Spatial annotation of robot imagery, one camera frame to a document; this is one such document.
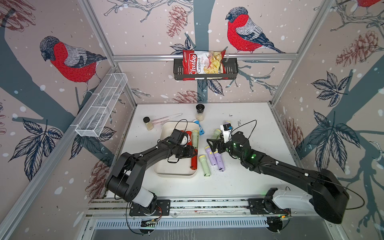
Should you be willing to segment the short red flashlight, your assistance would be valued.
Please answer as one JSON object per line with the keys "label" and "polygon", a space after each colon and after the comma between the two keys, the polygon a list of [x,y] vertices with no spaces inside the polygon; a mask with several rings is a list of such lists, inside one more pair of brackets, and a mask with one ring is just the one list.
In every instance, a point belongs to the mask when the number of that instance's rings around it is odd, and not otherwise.
{"label": "short red flashlight", "polygon": [[191,145],[192,146],[193,145],[192,144],[192,131],[187,130],[186,133],[188,135],[188,143],[187,143],[187,145]]}

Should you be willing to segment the red flashlight back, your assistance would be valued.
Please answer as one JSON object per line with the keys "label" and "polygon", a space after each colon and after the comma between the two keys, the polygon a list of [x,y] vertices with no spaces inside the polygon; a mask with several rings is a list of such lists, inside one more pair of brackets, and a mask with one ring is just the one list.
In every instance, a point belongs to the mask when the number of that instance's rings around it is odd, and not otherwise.
{"label": "red flashlight back", "polygon": [[198,157],[194,156],[191,158],[191,170],[197,170],[198,169]]}

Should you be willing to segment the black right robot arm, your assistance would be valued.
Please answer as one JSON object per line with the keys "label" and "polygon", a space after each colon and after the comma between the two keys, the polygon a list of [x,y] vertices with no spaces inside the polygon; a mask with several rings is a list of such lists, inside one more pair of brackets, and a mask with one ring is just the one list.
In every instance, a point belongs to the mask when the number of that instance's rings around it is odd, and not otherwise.
{"label": "black right robot arm", "polygon": [[235,133],[227,142],[220,137],[217,140],[208,139],[207,143],[212,150],[220,154],[227,152],[240,160],[249,171],[278,178],[302,189],[312,196],[310,204],[320,217],[333,224],[342,223],[350,196],[331,171],[306,170],[278,161],[252,149],[243,132]]}

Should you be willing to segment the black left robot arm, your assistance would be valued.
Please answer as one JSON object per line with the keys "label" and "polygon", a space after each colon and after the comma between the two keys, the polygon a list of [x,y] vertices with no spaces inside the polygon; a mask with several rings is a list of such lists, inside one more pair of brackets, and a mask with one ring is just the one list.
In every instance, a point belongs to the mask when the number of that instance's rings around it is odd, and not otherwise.
{"label": "black left robot arm", "polygon": [[169,137],[159,140],[154,147],[146,151],[136,154],[123,153],[105,182],[106,189],[128,203],[150,206],[156,195],[142,187],[146,170],[172,156],[178,160],[196,156],[196,151],[188,144],[188,140],[188,133],[174,129]]}

